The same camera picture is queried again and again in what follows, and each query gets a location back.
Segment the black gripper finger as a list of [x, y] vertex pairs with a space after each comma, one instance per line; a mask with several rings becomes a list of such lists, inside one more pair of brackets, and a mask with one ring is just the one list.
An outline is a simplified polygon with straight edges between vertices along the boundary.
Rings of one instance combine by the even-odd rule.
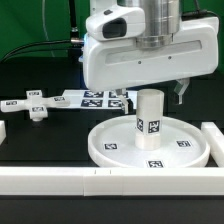
[[122, 102], [122, 108], [124, 110], [124, 113], [127, 114], [129, 112], [128, 109], [128, 100], [126, 99], [126, 90], [125, 89], [117, 89], [115, 91], [117, 97], [121, 100]]
[[190, 84], [189, 78], [183, 78], [179, 79], [177, 81], [176, 87], [174, 88], [174, 92], [178, 96], [178, 104], [181, 105], [183, 103], [183, 95], [185, 91], [187, 90], [188, 86]]

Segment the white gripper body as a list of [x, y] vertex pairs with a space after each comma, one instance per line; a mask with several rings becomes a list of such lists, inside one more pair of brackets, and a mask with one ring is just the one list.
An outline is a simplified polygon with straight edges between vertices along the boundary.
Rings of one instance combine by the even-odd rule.
[[211, 74], [218, 66], [218, 29], [216, 17], [184, 21], [173, 42], [157, 49], [141, 49], [133, 38], [86, 36], [84, 82], [99, 92]]

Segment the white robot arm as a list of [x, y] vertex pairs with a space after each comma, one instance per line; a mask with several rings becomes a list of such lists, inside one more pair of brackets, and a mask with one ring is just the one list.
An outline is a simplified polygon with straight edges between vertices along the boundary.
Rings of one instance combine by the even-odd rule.
[[218, 66], [219, 19], [182, 18], [180, 0], [90, 0], [83, 75], [93, 92], [190, 79]]

